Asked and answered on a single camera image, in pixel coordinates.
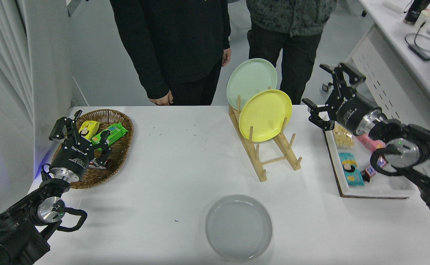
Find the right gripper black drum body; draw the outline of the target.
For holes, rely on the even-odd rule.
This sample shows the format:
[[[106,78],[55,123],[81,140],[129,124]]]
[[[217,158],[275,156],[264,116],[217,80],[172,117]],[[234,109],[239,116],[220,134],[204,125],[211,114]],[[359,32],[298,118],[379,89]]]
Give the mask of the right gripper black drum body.
[[[331,110],[331,120],[354,135],[367,134],[374,126],[374,121],[381,119],[381,108],[362,95],[342,98]]]

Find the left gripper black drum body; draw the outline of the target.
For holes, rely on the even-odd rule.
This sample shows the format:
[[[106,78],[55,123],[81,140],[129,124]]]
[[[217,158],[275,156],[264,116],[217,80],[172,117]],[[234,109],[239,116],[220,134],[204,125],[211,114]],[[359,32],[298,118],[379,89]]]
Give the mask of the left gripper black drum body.
[[[91,160],[91,145],[87,139],[78,143],[74,139],[66,139],[51,163],[50,172],[57,174],[59,170],[65,169],[76,176],[84,176]]]

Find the person's right hand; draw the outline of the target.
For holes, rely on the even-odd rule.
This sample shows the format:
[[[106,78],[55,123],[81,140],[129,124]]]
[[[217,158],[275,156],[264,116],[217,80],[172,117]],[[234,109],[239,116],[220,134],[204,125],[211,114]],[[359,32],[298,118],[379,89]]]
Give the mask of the person's right hand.
[[[172,92],[169,90],[169,92],[165,96],[158,99],[149,98],[149,101],[156,106],[170,106],[171,104],[173,104],[173,95]]]

